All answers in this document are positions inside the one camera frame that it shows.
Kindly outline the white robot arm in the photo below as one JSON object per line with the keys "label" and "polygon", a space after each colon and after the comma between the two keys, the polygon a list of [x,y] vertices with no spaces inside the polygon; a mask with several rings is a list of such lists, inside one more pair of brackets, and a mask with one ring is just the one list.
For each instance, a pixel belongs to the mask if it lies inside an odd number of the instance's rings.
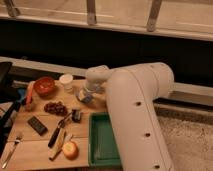
{"label": "white robot arm", "polygon": [[153,101],[172,91],[174,75],[161,62],[110,69],[104,65],[85,73],[85,93],[103,85],[123,171],[175,171]]}

